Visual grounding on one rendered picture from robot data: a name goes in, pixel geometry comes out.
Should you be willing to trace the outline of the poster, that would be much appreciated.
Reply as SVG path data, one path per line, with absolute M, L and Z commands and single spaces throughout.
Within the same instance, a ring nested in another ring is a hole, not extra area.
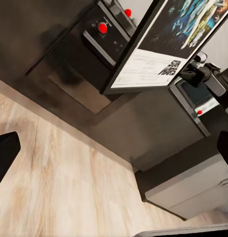
M 228 19 L 228 0 L 153 0 L 101 95 L 169 89 Z

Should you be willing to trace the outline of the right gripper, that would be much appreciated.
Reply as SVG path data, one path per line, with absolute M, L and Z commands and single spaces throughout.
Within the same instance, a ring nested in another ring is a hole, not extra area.
M 207 70 L 205 67 L 196 68 L 190 63 L 178 76 L 198 88 L 207 77 Z

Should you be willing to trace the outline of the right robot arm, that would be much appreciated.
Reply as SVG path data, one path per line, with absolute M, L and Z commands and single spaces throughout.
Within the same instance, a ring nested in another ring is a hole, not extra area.
M 205 83 L 213 97 L 228 112 L 228 77 L 220 76 L 221 68 L 206 63 L 207 59 L 208 54 L 201 50 L 178 76 L 196 88 Z

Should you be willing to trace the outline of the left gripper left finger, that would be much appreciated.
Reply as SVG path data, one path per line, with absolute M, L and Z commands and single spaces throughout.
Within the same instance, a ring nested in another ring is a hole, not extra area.
M 0 183 L 21 150 L 16 131 L 0 135 Z

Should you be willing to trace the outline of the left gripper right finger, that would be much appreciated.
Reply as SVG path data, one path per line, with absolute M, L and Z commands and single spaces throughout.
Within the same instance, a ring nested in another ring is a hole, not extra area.
M 217 150 L 228 165 L 228 132 L 222 131 L 218 138 Z

